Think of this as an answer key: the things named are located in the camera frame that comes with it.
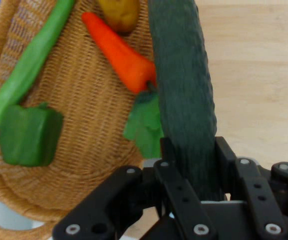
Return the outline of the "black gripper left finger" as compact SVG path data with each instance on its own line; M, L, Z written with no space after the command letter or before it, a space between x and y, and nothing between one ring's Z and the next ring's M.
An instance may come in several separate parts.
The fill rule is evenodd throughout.
M180 240L215 240L217 231L189 182L175 166L171 141L162 138L162 158L152 167L117 168L52 230L56 240L117 240L155 207L161 223Z

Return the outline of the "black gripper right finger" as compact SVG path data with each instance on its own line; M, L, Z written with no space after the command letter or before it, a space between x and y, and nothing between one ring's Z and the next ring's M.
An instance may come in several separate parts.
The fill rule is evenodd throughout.
M288 162L265 169L237 157L223 137L215 140L224 191L243 200L257 240L288 240Z

